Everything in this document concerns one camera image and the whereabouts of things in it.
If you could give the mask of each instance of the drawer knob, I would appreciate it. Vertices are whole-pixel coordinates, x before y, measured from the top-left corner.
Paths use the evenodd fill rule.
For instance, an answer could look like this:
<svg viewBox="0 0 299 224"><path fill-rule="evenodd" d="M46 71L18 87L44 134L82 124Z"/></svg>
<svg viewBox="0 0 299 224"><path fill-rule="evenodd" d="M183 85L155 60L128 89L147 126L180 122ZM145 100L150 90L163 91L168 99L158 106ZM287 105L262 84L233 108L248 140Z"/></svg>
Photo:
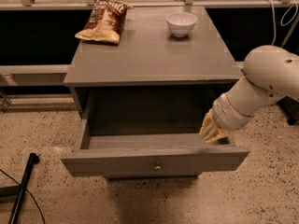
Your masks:
<svg viewBox="0 0 299 224"><path fill-rule="evenodd" d="M162 170L162 167L161 167L159 164L156 164L155 167L153 168L153 170L154 170L155 172L159 172L159 171Z"/></svg>

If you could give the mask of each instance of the wire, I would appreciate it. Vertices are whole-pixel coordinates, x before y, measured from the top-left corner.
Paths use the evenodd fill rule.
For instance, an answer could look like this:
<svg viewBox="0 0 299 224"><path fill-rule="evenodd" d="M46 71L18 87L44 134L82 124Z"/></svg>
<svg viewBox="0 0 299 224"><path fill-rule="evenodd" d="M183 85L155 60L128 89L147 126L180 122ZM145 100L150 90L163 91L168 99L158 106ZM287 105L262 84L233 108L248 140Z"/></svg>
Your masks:
<svg viewBox="0 0 299 224"><path fill-rule="evenodd" d="M276 39L277 39L277 23L276 23L276 19L275 19L275 10L274 10L274 4L272 2L272 0L267 0L270 4L271 4L271 8L272 8L272 20L273 20L273 40L272 40L272 46L274 45Z"/></svg>
<svg viewBox="0 0 299 224"><path fill-rule="evenodd" d="M281 18L281 21L280 21L280 25L281 26L286 26L288 25L297 15L298 13L298 3L296 0L292 0L294 3L289 7L289 9L284 13L284 15L282 16ZM284 17L288 14L288 12L291 10L291 8L293 7L293 5L296 4L296 10L295 10L295 13L293 14L292 18L287 22L287 23L283 23L283 20L284 20Z"/></svg>
<svg viewBox="0 0 299 224"><path fill-rule="evenodd" d="M1 172L2 174L4 174L5 176L9 177L9 178L10 178L11 180L13 180L16 184L18 184L20 187L23 188L23 186L22 186L19 182L17 182L12 176L8 175L8 174L7 174L6 172L4 172L2 169L0 169L0 172ZM33 195L28 189L26 189L26 191L30 194L30 196L32 197L33 201L35 202L35 204L36 204L36 206L37 206L37 209L38 209L38 211L39 211L39 213L40 213L40 215L41 215L41 217L42 217L42 219L43 219L43 223L46 224L44 215L43 215L43 213L42 213L42 211L41 211L41 209L40 209L40 207L39 207L39 205L38 205L38 203L37 203L37 201L36 201L34 195Z"/></svg>

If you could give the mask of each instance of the floor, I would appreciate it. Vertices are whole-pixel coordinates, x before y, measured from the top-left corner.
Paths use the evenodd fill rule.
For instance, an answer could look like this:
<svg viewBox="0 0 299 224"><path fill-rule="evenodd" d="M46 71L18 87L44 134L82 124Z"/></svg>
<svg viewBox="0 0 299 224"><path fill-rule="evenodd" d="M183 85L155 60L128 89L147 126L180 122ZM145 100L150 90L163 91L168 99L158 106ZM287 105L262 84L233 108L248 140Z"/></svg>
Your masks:
<svg viewBox="0 0 299 224"><path fill-rule="evenodd" d="M74 148L79 124L72 102L16 104L0 114L0 168L21 182L29 154L39 155L28 189L46 223L299 223L299 126L289 126L277 105L234 133L250 149L236 171L198 179L72 177L60 155ZM13 185L0 174L0 187ZM10 216L7 201L0 223ZM28 194L18 223L43 223Z"/></svg>

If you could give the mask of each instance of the white cable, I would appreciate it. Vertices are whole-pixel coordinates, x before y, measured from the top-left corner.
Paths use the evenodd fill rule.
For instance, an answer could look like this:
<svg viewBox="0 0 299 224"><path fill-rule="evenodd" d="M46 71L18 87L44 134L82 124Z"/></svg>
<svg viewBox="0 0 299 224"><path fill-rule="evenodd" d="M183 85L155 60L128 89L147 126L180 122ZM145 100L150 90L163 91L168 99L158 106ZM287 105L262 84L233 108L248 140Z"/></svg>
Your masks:
<svg viewBox="0 0 299 224"><path fill-rule="evenodd" d="M298 3L296 0L292 0L294 2L294 4L296 4L296 10L295 10L295 13L293 14L292 18L287 22L287 23L283 23L283 20L284 20L284 17L288 14L288 12L290 11L290 9L293 7L294 4L292 4L289 9L284 13L284 15L282 16L281 18L281 21L280 21L280 25L281 26L286 26L288 25L297 15L298 13Z"/></svg>
<svg viewBox="0 0 299 224"><path fill-rule="evenodd" d="M277 23L276 23L276 19L275 19L275 10L274 10L274 4L272 2L272 0L266 0L271 4L271 8L272 8L272 19L273 19L273 41L272 41L272 46L274 45L276 39L277 39Z"/></svg>

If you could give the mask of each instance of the black cable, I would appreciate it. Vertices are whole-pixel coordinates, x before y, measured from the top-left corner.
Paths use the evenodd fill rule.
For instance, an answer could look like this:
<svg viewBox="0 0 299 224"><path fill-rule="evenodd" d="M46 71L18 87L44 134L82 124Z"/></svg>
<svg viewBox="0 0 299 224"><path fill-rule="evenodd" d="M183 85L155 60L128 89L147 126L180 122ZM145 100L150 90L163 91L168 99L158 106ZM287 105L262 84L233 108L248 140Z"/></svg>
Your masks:
<svg viewBox="0 0 299 224"><path fill-rule="evenodd" d="M2 174L4 174L5 176L9 177L11 180L13 180L16 184L18 184L18 185L21 187L21 184L20 184L19 182L17 182L12 176L8 175L8 174L7 174L6 172L4 172L2 169L0 169L0 172L1 172ZM41 211L41 209L40 209L40 207L39 207L39 205L38 205L38 203L37 203L37 201L36 201L34 195L33 195L28 189L26 189L26 191L30 194L30 196L32 197L33 201L35 202L35 204L36 204L36 206L37 206L37 209L38 209L38 211L39 211L39 213L40 213L40 215L41 215L41 217L42 217L42 219L43 219L43 223L46 224L44 215L43 215L43 213L42 213L42 211Z"/></svg>

